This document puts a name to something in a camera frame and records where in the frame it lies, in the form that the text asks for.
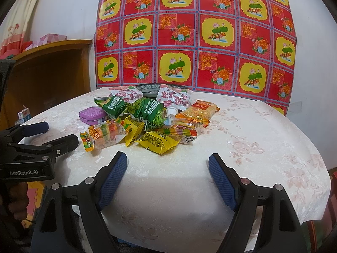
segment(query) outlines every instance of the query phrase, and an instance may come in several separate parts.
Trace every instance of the wooden cabinet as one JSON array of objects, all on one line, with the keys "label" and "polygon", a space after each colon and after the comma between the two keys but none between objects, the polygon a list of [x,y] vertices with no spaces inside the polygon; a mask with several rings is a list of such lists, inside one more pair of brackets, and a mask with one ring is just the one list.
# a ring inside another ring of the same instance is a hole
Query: wooden cabinet
[{"label": "wooden cabinet", "polygon": [[11,127],[23,105],[35,116],[90,91],[89,47],[92,40],[66,40],[24,51],[7,83],[0,130]]}]

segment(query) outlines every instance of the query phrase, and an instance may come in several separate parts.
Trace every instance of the green snack bag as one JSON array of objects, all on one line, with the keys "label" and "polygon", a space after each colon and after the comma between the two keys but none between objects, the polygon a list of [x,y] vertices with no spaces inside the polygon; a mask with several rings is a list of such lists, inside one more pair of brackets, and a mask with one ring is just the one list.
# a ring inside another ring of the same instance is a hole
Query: green snack bag
[{"label": "green snack bag", "polygon": [[143,121],[144,131],[152,131],[164,125],[164,104],[149,98],[141,98],[133,104],[126,104],[128,112],[137,120]]},{"label": "green snack bag", "polygon": [[95,103],[112,119],[116,119],[126,107],[123,99],[118,96],[95,98]]}]

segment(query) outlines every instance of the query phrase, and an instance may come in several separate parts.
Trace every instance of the white tablecloth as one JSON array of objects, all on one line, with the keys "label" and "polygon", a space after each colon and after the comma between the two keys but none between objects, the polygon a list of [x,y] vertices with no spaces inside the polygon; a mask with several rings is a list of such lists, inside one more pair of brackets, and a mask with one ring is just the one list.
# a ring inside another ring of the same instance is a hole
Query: white tablecloth
[{"label": "white tablecloth", "polygon": [[[107,88],[53,107],[27,123],[47,121],[49,131],[26,143],[40,145],[87,128],[79,111],[95,105]],[[111,204],[103,210],[110,232],[136,245],[168,253],[216,252],[233,217],[223,203],[207,168],[219,153],[228,167],[256,185],[282,184],[302,223],[321,219],[330,192],[330,178],[311,141],[286,117],[260,101],[193,92],[193,99],[220,107],[193,145],[179,144],[162,156],[137,143],[85,152],[80,145],[60,156],[56,178],[63,186],[95,176],[117,151],[128,157],[127,171]],[[247,250],[254,247],[261,219],[257,211]]]}]

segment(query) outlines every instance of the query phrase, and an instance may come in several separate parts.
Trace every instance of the finger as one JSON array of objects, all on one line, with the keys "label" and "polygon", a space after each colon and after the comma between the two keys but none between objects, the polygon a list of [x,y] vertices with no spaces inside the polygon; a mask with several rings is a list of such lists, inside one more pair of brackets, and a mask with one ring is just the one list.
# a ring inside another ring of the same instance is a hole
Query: finger
[{"label": "finger", "polygon": [[24,199],[17,199],[16,201],[8,204],[8,209],[12,213],[17,213],[17,212],[21,212],[25,210],[28,204],[29,204],[29,198],[26,195]]},{"label": "finger", "polygon": [[14,213],[14,219],[18,221],[23,221],[24,219],[27,219],[27,209],[21,212]]},{"label": "finger", "polygon": [[13,186],[9,190],[11,199],[24,199],[27,195],[28,184],[26,182],[20,182],[16,186]]}]

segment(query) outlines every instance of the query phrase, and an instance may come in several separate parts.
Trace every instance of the silver bolt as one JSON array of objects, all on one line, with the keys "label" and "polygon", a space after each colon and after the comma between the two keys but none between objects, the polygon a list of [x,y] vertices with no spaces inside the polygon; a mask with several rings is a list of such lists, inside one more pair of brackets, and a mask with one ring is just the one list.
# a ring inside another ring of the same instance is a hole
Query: silver bolt
[{"label": "silver bolt", "polygon": [[60,187],[60,184],[57,183],[57,182],[56,182],[55,184],[52,185],[52,189],[53,189],[53,190],[56,190],[56,189],[58,189],[59,187]]},{"label": "silver bolt", "polygon": [[91,183],[94,182],[94,178],[93,178],[93,177],[88,177],[88,178],[86,178],[86,179],[84,180],[84,182],[85,182],[86,184],[91,184]]},{"label": "silver bolt", "polygon": [[281,191],[281,190],[283,189],[283,186],[282,186],[281,184],[277,183],[277,184],[275,185],[275,188],[276,188],[277,190]]},{"label": "silver bolt", "polygon": [[241,179],[241,183],[242,183],[242,184],[250,184],[250,180],[247,179],[247,178],[242,178],[242,179]]}]

